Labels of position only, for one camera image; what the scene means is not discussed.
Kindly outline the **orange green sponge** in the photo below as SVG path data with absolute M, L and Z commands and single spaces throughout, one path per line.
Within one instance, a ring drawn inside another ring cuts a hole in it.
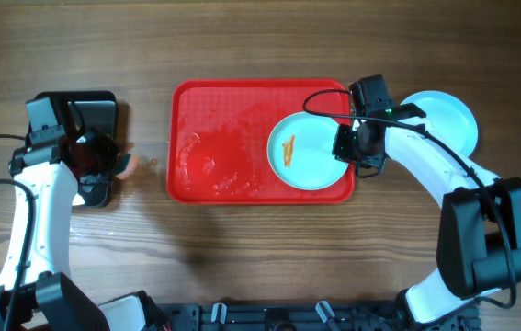
M 138 165 L 138 156 L 133 154 L 119 154 L 113 168 L 113 174 L 118 179 L 126 179 L 137 169 Z

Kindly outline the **light blue plate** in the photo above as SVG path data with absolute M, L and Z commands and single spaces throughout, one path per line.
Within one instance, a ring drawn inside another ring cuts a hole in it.
M 275 175 L 301 190 L 331 187 L 348 169 L 348 163 L 333 155 L 338 128 L 335 120 L 306 112 L 282 119 L 266 144 L 268 163 Z
M 477 121 L 460 99 L 437 90 L 414 93 L 401 104 L 413 103 L 431 121 L 437 132 L 462 154 L 470 157 L 479 140 Z

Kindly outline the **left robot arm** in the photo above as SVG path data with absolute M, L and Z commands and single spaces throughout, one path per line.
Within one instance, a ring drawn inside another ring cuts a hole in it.
M 45 330 L 166 330 L 144 291 L 93 303 L 71 280 L 69 234 L 83 178 L 107 186 L 136 166 L 116 144 L 118 102 L 108 91 L 43 92 L 26 104 L 28 132 L 6 184 L 16 207 L 0 272 L 0 330 L 21 330 L 36 312 Z

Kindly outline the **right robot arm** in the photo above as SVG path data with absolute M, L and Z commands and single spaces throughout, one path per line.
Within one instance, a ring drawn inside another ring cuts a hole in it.
M 372 177 L 395 161 L 441 209 L 436 270 L 399 296 L 410 328 L 443 323 L 481 302 L 513 307 L 521 282 L 521 178 L 472 162 L 421 108 L 396 104 L 380 75 L 345 94 L 353 122 L 340 125 L 335 158 Z

